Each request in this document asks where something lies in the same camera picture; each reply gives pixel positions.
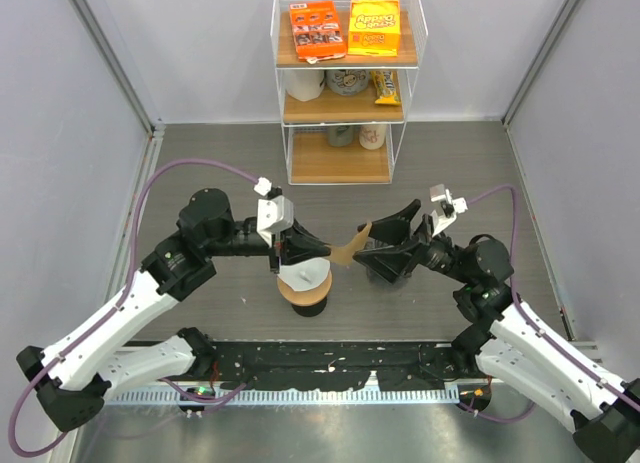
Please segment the white paper coffee filter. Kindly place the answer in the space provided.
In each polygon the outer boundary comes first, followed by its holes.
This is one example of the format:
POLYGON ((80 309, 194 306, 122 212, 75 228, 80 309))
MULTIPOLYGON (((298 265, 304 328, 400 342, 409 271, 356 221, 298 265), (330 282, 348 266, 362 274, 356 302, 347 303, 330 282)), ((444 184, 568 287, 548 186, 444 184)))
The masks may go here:
POLYGON ((313 258, 293 265, 282 265, 278 278, 295 292, 305 292, 319 287, 329 276, 330 262, 325 258, 313 258))

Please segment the brown paper coffee filter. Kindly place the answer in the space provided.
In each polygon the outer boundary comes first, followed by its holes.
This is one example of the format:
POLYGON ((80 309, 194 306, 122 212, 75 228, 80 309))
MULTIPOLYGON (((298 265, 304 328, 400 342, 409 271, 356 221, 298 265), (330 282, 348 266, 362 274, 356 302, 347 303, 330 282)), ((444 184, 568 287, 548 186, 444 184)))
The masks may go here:
POLYGON ((349 243, 344 246, 331 246, 330 254, 326 259, 332 264, 344 267, 350 266, 354 262, 354 255, 365 248, 371 228, 372 223, 367 222, 349 243))

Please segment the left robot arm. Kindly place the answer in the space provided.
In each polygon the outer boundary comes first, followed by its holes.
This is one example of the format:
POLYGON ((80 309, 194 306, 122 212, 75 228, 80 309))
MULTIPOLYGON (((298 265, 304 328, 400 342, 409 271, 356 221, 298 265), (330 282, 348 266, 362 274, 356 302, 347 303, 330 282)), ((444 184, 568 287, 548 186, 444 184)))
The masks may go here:
POLYGON ((195 328, 132 353, 116 351, 152 320, 184 301, 216 274, 219 256, 266 257, 272 271, 327 257, 328 244, 304 229, 280 192, 258 202, 258 214, 234 219, 220 189, 196 192, 180 211, 177 230, 144 258, 121 292, 80 327, 46 348, 16 357, 51 422, 62 432, 86 424, 115 396, 163 377, 200 381, 215 351, 195 328))

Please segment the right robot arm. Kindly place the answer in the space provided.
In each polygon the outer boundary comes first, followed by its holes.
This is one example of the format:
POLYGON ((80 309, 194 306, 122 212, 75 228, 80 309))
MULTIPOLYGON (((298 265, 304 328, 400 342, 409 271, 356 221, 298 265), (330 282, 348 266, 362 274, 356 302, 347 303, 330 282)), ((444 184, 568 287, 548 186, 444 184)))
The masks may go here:
POLYGON ((470 325, 452 343, 455 370, 466 377, 481 371, 516 389, 560 422, 591 461, 627 461, 639 448, 638 380, 592 361, 535 313, 514 289, 501 241, 479 234, 461 247, 445 234, 467 210, 464 199, 435 205, 417 227, 419 200, 365 226, 378 244, 355 261, 389 283, 417 266, 462 283, 453 298, 470 325))

